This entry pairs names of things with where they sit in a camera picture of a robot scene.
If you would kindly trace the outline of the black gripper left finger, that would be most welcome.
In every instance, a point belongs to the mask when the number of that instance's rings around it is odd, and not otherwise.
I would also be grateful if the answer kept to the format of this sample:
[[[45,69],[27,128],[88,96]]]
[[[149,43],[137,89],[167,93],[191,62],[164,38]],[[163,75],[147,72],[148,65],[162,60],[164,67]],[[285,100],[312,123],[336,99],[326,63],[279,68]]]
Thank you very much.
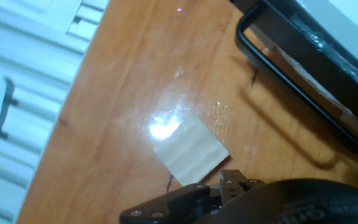
[[[221,205],[219,189],[190,184],[123,211],[119,224],[195,223]]]

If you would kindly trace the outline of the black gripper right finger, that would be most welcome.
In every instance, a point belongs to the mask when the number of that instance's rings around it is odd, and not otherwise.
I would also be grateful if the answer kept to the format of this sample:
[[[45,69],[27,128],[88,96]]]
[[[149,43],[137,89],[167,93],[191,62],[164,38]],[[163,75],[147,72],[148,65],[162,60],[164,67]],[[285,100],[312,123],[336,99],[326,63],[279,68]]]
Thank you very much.
[[[222,205],[248,190],[265,184],[258,179],[247,179],[239,170],[220,170],[219,175],[219,192]]]

